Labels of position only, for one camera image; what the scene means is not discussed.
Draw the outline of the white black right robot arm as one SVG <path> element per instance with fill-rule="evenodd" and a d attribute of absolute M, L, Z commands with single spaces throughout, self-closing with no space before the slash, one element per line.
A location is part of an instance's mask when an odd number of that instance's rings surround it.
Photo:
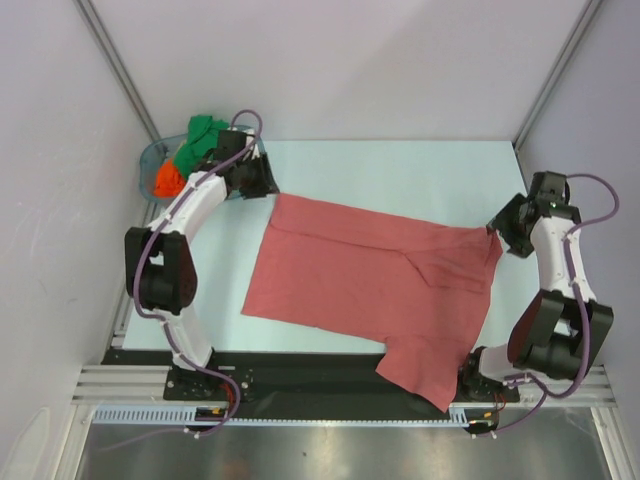
<path fill-rule="evenodd" d="M 544 398 L 564 399 L 583 382 L 613 321 L 583 265 L 580 234 L 589 226 L 572 204 L 570 176 L 541 171 L 527 194 L 515 195 L 488 223 L 509 253 L 537 260 L 539 290 L 499 347 L 479 347 L 458 373 L 458 391 L 472 401 L 497 400 L 510 388 L 537 385 Z"/>

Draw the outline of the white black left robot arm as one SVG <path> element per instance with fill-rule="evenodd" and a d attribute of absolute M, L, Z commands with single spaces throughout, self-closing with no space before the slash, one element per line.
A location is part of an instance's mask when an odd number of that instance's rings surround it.
<path fill-rule="evenodd" d="M 172 393 L 183 388 L 207 400 L 221 384 L 235 385 L 213 368 L 214 348 L 193 306 L 198 275 L 192 241 L 231 195 L 254 199 L 277 191 L 259 132 L 230 127 L 199 157 L 164 212 L 147 226 L 126 232 L 126 291 L 136 313 L 156 321 L 169 344 Z"/>

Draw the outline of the pink polo shirt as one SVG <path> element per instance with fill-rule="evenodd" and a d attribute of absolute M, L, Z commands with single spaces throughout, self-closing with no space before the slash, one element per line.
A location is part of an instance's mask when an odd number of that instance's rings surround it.
<path fill-rule="evenodd" d="M 380 342 L 377 373 L 445 410 L 488 314 L 501 254 L 483 227 L 282 194 L 243 312 Z"/>

